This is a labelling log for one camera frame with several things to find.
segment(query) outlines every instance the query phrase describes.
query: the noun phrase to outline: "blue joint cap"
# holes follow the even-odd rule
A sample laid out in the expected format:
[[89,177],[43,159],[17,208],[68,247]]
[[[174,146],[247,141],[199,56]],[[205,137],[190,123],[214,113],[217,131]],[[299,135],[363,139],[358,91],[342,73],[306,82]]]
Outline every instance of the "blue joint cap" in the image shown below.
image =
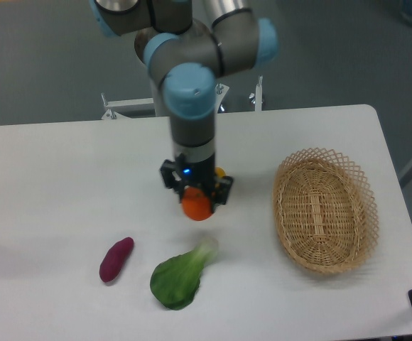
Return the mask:
[[102,30],[102,33],[104,36],[111,38],[111,37],[117,37],[118,35],[113,32],[113,30],[108,26],[108,24],[105,22],[105,20],[102,18],[102,15],[99,12],[99,9],[97,8],[97,5],[95,3],[95,0],[90,0],[90,6],[92,9],[92,13],[94,14],[95,20],[100,26],[100,29]]
[[196,121],[205,118],[214,112],[214,74],[198,63],[175,66],[163,83],[163,100],[181,119]]
[[267,18],[263,18],[258,20],[258,25],[259,44],[255,66],[270,62],[278,53],[277,32],[272,22]]
[[151,65],[151,58],[156,50],[163,45],[165,42],[172,40],[172,39],[179,39],[176,34],[172,33],[161,33],[155,36],[154,38],[150,39],[150,41],[146,44],[143,52],[143,61],[149,69]]

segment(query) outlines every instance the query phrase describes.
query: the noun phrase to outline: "purple sweet potato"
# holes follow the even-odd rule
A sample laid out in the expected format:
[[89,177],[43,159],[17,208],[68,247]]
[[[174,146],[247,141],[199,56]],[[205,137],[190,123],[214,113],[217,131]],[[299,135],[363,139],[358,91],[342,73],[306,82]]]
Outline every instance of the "purple sweet potato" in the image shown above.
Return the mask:
[[113,281],[126,263],[127,258],[134,249],[134,240],[131,237],[124,238],[108,250],[104,260],[100,264],[99,275],[104,283]]

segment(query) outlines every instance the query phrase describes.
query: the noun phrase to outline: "green leafy vegetable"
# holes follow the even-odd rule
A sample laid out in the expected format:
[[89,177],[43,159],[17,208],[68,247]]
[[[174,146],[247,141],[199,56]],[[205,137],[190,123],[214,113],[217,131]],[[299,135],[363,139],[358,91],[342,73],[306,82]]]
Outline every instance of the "green leafy vegetable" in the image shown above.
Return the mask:
[[168,309],[180,310],[193,302],[206,263],[217,255],[218,243],[203,239],[192,251],[157,265],[151,277],[152,294]]

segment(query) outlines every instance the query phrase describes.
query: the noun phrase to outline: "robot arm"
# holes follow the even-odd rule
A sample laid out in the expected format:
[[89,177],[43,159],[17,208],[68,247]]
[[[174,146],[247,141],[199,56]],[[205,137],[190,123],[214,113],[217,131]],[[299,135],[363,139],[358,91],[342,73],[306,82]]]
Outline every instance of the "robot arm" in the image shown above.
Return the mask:
[[212,33],[182,39],[178,34],[192,23],[191,0],[95,1],[108,31],[121,35],[153,26],[162,32],[147,43],[143,57],[170,117],[174,161],[165,160],[161,174],[181,202],[186,188],[201,190],[211,215],[227,202],[233,183],[215,173],[215,78],[272,60],[275,28],[268,19],[255,19],[247,0],[204,0]]

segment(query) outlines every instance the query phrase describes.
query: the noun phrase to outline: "oval basket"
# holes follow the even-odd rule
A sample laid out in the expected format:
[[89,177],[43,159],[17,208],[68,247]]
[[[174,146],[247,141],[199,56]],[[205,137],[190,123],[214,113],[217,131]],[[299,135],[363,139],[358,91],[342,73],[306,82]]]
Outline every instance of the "oval basket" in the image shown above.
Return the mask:
[[321,274],[354,269],[378,239],[374,194],[361,168],[334,150],[304,149],[278,167],[276,229],[297,264]]

